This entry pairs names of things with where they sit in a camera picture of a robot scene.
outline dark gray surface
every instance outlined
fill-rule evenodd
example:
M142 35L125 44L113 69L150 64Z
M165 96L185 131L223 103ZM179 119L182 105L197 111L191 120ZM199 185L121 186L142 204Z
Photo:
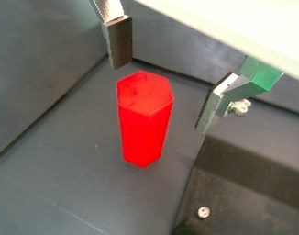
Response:
M229 72L239 73L242 52L133 0L127 0L127 10L134 17L135 58L211 84ZM285 75L258 98L299 113L299 81Z
M167 76L175 97L163 154L146 169L122 160L117 116L117 80L138 70ZM70 229L78 223L84 234L170 234L202 146L194 125L206 93L206 85L179 75L135 62L114 71L105 60L0 160L0 178L11 181L6 188L0 181L0 218L8 219L0 235L14 234L8 223L22 234L78 235ZM254 103L247 116L227 117L213 134L299 166L299 116ZM34 208L23 207L30 201ZM40 220L64 226L50 230Z
M90 1L0 1L0 151L107 53Z
M133 63L114 71L106 60L0 160L0 174L66 212L43 214L40 210L39 219L64 219L71 224L78 218L111 235L170 233L202 145L193 129L201 104L191 102L203 98L206 87L167 74L175 96L169 137L161 160L141 169L122 160L115 93L117 80L141 69L146 67ZM31 200L15 189L12 194L19 205ZM0 202L6 207L0 217L20 227L23 221L12 210L23 208L12 206L12 198ZM26 233L35 229L35 221L26 221ZM60 232L79 235L67 228ZM50 234L48 229L42 227L38 234Z

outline silver metal bracket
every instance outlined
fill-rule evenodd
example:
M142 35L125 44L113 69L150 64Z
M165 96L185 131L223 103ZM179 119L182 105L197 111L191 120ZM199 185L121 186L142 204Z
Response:
M125 15L121 0L91 0L102 20L103 35L114 69L133 60L133 18Z

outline red hexagonal block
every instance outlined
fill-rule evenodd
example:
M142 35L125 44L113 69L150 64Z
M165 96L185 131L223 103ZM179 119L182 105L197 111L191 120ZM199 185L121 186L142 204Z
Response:
M125 159L146 167L162 153L174 101L170 82L138 72L118 82L117 92Z

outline green plastic part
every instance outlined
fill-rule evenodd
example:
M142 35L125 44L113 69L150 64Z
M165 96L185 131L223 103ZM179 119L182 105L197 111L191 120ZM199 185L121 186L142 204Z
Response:
M250 78L251 82L267 92L273 89L283 72L247 56L241 74Z

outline screw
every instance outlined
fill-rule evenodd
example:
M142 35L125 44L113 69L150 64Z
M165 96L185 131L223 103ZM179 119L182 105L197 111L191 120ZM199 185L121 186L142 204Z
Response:
M251 102L247 99L231 102L231 105L229 107L229 112L234 113L238 117L242 117L249 111L250 106Z
M201 218L207 218L211 214L211 211L210 211L210 208L209 207L202 207L199 210L198 210L198 216Z

